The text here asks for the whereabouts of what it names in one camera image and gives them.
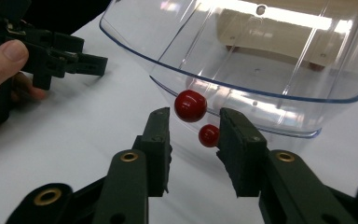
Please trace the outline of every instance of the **red ball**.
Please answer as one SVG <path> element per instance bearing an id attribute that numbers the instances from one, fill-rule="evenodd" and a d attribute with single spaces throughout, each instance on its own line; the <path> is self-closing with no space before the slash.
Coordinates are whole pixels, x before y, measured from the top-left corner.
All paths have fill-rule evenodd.
<path id="1" fill-rule="evenodd" d="M 219 129 L 212 124 L 207 124 L 200 129 L 199 140 L 205 147 L 216 147 L 219 142 Z"/>
<path id="2" fill-rule="evenodd" d="M 175 113 L 185 122 L 196 122 L 205 115 L 207 102 L 201 94 L 187 90 L 182 91 L 175 99 Z"/>

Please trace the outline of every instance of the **person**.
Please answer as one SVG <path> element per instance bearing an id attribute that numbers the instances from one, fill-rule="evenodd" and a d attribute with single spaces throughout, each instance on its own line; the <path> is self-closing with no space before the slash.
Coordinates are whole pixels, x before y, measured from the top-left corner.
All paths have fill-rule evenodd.
<path id="1" fill-rule="evenodd" d="M 0 46 L 0 84 L 8 78 L 13 80 L 11 98 L 18 102 L 19 91 L 26 92 L 36 100 L 43 100 L 46 92 L 33 87 L 31 79 L 20 72 L 28 60 L 28 49 L 20 40 L 10 40 Z"/>

